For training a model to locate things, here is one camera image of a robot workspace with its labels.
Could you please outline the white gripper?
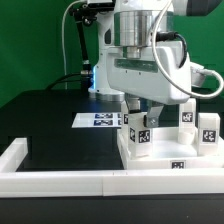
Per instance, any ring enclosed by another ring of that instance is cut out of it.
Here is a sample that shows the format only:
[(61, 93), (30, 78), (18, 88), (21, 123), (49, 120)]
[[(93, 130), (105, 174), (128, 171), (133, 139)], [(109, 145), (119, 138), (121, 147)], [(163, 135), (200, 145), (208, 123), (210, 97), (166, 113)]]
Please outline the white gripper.
[[(182, 46), (159, 44), (156, 52), (172, 81), (182, 89), (190, 91), (190, 61), (186, 60), (184, 66), (179, 68), (183, 58)], [(111, 47), (107, 50), (106, 68), (110, 87), (128, 93), (125, 94), (125, 101), (129, 112), (140, 111), (138, 97), (148, 100), (147, 114), (144, 116), (144, 126), (147, 128), (156, 128), (159, 125), (163, 104), (181, 104), (189, 99), (187, 94), (170, 84), (162, 75), (151, 47), (142, 49), (140, 59), (124, 58), (121, 48)]]

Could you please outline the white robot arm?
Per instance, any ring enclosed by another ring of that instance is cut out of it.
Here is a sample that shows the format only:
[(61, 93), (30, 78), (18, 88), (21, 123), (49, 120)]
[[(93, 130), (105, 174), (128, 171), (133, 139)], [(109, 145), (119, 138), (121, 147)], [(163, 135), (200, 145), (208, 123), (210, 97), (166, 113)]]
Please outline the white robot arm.
[(204, 96), (192, 91), (207, 76), (220, 75), (190, 61), (185, 39), (173, 29), (173, 17), (206, 16), (223, 0), (87, 0), (98, 20), (99, 60), (91, 91), (123, 95), (130, 113), (147, 100), (143, 124), (158, 125), (165, 105)]

